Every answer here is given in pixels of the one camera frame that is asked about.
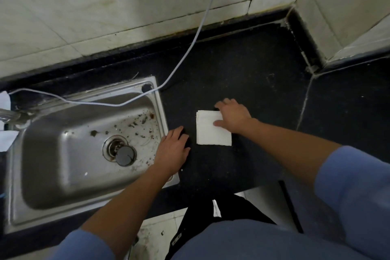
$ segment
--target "white cable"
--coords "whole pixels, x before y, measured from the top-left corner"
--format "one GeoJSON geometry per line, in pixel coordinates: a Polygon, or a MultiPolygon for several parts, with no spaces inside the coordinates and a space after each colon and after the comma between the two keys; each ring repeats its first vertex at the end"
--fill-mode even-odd
{"type": "Polygon", "coordinates": [[[20,89],[17,89],[17,90],[14,90],[12,92],[9,93],[9,95],[12,95],[12,94],[15,94],[19,91],[31,91],[31,92],[34,92],[34,93],[39,93],[39,94],[43,94],[43,95],[48,95],[48,96],[53,96],[53,97],[56,97],[64,102],[67,102],[67,103],[70,103],[70,104],[86,104],[86,105],[101,105],[101,106],[111,106],[111,107],[120,107],[120,106],[124,106],[126,104],[129,104],[145,95],[148,95],[150,93],[153,93],[155,91],[158,91],[159,89],[163,88],[167,83],[168,81],[172,78],[172,76],[175,74],[176,70],[180,67],[180,65],[182,64],[182,62],[184,61],[184,59],[187,57],[187,55],[190,53],[190,51],[192,50],[193,46],[195,45],[195,42],[196,40],[198,39],[198,36],[199,36],[199,33],[202,29],[202,26],[204,24],[204,21],[206,20],[206,17],[209,13],[209,10],[210,10],[210,7],[211,7],[211,4],[212,4],[212,1],[213,0],[210,0],[210,3],[209,5],[207,6],[207,9],[203,15],[203,18],[202,18],[202,21],[200,22],[200,25],[198,27],[198,31],[196,32],[195,34],[195,37],[190,45],[190,47],[188,48],[188,50],[186,51],[186,53],[184,54],[184,56],[182,57],[182,59],[179,61],[179,63],[176,65],[175,69],[173,69],[172,73],[168,76],[168,78],[164,81],[164,83],[156,88],[154,88],[153,90],[149,90],[147,91],[146,93],[143,93],[141,95],[138,95],[124,103],[121,103],[121,104],[108,104],[108,103],[96,103],[96,102],[84,102],[84,101],[71,101],[71,100],[66,100],[65,98],[59,96],[59,95],[54,95],[52,93],[47,93],[45,91],[37,91],[37,90],[32,90],[32,89],[29,89],[29,88],[20,88],[20,89]]]}

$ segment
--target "blue sleeve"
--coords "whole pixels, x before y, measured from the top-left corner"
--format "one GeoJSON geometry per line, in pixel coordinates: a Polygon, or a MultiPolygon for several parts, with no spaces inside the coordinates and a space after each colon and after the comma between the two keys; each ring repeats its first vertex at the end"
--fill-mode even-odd
{"type": "Polygon", "coordinates": [[[388,259],[390,164],[340,147],[319,169],[314,190],[338,213],[351,247],[373,259],[388,259]]]}
{"type": "Polygon", "coordinates": [[[110,247],[98,236],[77,229],[60,243],[50,260],[115,260],[110,247]]]}

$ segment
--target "white cloth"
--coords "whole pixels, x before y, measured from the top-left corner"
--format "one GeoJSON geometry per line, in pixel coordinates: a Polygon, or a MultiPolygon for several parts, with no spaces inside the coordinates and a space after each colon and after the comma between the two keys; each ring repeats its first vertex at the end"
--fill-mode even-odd
{"type": "Polygon", "coordinates": [[[232,145],[232,133],[213,122],[222,120],[220,111],[199,110],[196,113],[196,143],[199,145],[232,145]]]}
{"type": "MultiPolygon", "coordinates": [[[[11,99],[6,91],[0,93],[0,108],[11,109],[11,99]]],[[[0,152],[7,151],[15,141],[17,130],[4,130],[4,123],[0,121],[0,152]]]]}

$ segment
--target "sink rim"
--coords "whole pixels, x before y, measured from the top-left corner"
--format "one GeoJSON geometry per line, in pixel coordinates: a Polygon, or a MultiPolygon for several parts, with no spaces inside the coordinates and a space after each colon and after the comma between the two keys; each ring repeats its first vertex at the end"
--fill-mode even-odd
{"type": "MultiPolygon", "coordinates": [[[[118,95],[125,95],[128,93],[142,93],[141,88],[145,83],[152,84],[153,88],[157,87],[156,78],[154,76],[130,80],[127,82],[120,82],[103,86],[94,90],[88,90],[77,94],[72,94],[66,97],[71,100],[83,101],[98,101],[118,95]]],[[[165,117],[162,101],[159,91],[155,91],[145,95],[152,102],[156,112],[161,137],[168,133],[168,125],[165,117]]],[[[61,100],[53,99],[43,103],[37,104],[35,110],[40,113],[32,120],[36,121],[43,116],[49,115],[55,111],[64,110],[77,104],[69,104],[61,100]]],[[[23,135],[28,129],[29,125],[18,129],[10,127],[9,129],[20,130],[20,133],[7,153],[7,166],[5,178],[5,226],[4,233],[12,233],[23,230],[33,226],[52,222],[57,219],[62,219],[88,210],[93,210],[104,206],[111,198],[119,194],[122,190],[115,191],[109,194],[91,198],[84,201],[71,203],[64,206],[48,208],[48,209],[33,209],[30,208],[23,199],[22,194],[22,144],[23,135]]],[[[178,184],[180,181],[178,173],[176,173],[171,180],[169,180],[163,188],[178,184]]]]}

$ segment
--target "black drain plug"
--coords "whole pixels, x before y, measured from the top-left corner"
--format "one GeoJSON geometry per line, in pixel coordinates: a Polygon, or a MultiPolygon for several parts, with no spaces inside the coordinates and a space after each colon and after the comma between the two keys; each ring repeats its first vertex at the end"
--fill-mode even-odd
{"type": "Polygon", "coordinates": [[[117,164],[120,166],[131,166],[134,164],[135,159],[137,158],[137,153],[133,147],[123,146],[118,149],[115,156],[117,164]]]}

